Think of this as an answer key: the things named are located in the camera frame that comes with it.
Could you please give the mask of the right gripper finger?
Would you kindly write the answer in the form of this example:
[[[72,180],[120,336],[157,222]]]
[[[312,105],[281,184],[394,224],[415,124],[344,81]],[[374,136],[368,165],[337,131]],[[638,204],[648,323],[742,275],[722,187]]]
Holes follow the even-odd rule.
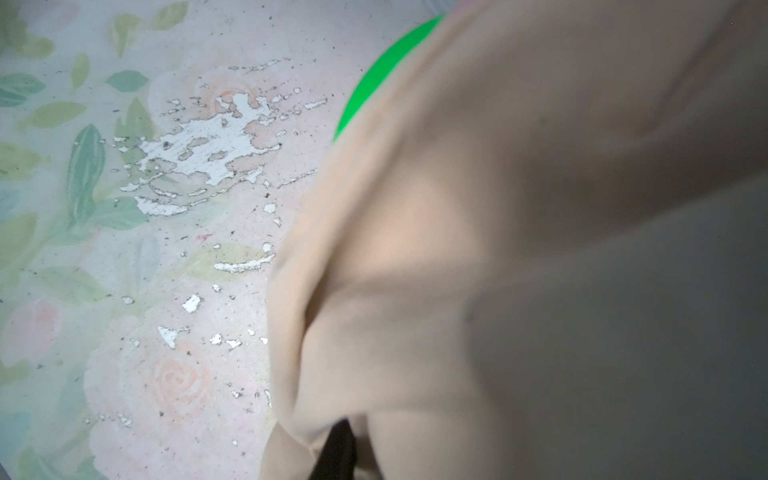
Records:
[[[356,438],[349,421],[344,419],[331,428],[308,479],[353,480],[356,466]]]

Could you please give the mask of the beige drawstring shorts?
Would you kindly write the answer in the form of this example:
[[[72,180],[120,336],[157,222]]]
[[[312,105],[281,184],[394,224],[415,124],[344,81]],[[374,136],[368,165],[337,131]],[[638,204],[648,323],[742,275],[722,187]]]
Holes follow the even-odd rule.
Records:
[[[767,5],[476,1],[330,150],[268,287],[263,479],[767,475]]]

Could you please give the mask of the green plastic basket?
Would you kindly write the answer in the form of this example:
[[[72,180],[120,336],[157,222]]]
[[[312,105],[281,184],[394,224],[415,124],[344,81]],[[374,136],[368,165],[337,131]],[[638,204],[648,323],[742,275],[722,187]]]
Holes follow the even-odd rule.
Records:
[[[351,93],[339,119],[333,140],[336,140],[341,135],[360,108],[395,70],[398,64],[418,47],[443,19],[444,15],[439,15],[415,27],[378,57]]]

